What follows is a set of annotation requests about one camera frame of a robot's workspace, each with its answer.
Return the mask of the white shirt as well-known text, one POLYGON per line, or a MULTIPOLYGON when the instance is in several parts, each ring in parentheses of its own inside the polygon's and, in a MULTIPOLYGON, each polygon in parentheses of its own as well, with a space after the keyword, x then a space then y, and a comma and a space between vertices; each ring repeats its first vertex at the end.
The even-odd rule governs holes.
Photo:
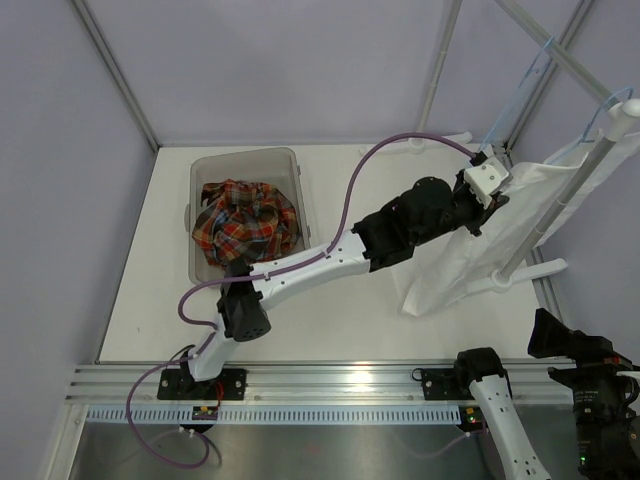
POLYGON ((480 236, 461 228, 449 237, 442 253, 409 287, 401 312, 418 317, 442 310, 468 296, 471 283, 506 264, 602 137, 598 130, 542 162, 515 164, 504 190, 507 205, 481 227, 480 236))

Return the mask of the red plaid shirt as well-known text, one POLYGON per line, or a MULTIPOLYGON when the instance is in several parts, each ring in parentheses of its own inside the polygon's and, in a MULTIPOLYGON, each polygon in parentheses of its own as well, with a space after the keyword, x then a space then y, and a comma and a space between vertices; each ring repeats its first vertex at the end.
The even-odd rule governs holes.
POLYGON ((227 179, 203 185, 191 238, 211 266, 277 260, 301 238, 297 210, 275 186, 227 179))

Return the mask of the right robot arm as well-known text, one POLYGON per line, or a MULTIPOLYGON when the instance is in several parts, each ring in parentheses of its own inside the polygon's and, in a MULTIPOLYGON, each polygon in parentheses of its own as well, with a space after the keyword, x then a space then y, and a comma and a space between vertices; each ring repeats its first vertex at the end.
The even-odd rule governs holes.
MULTIPOLYGON (((639 368, 610 340, 571 330, 544 308, 537 309, 528 353, 536 359, 566 357, 572 368, 551 367, 549 378, 572 392, 578 471, 588 479, 639 476, 639 368)), ((490 347, 458 354, 454 388, 479 405, 509 479, 546 479, 513 405, 508 373, 490 347)))

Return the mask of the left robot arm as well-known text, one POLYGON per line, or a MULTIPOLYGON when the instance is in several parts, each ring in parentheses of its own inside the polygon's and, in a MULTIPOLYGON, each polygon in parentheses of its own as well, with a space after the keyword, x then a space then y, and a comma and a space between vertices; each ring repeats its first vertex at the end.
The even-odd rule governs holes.
POLYGON ((509 177, 490 163, 459 171, 453 185, 424 177, 330 243, 281 261, 233 262, 216 282, 220 297, 208 323, 211 333, 174 363, 181 389, 195 399, 208 396, 236 348, 266 335, 268 311, 292 296, 407 261, 417 247, 460 228, 480 236, 509 200, 502 192, 509 177))

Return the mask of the light blue wire hanger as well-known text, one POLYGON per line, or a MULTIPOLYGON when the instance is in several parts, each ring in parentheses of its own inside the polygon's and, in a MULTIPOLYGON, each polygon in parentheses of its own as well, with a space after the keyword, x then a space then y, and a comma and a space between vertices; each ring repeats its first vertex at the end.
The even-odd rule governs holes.
POLYGON ((499 143, 509 136, 536 89, 536 85, 552 63, 550 50, 554 41, 554 36, 548 37, 544 45, 538 50, 516 89, 509 96, 494 124, 484 136, 480 143, 480 151, 486 152, 491 144, 499 143))

